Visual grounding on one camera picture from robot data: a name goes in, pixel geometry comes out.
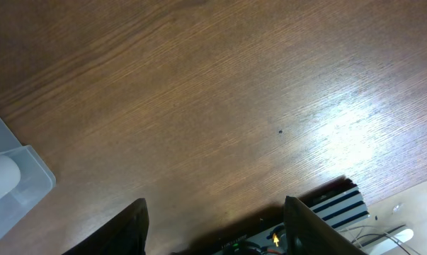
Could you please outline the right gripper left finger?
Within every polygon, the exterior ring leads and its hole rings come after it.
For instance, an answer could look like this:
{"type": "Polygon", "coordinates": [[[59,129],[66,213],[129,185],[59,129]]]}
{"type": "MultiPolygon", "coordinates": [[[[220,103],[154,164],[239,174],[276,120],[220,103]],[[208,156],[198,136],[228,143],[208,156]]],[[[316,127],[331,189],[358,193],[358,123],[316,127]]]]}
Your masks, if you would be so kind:
{"type": "Polygon", "coordinates": [[[64,255],[145,255],[149,213],[138,198],[64,255]]]}

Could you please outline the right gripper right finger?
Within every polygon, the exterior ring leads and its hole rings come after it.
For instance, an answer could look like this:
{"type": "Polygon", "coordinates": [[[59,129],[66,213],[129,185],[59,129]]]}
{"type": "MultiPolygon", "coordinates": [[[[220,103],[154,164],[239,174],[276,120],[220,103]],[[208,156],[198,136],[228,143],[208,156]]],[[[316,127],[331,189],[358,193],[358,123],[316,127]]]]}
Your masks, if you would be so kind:
{"type": "Polygon", "coordinates": [[[285,198],[283,220],[287,254],[365,255],[296,197],[285,198]]]}

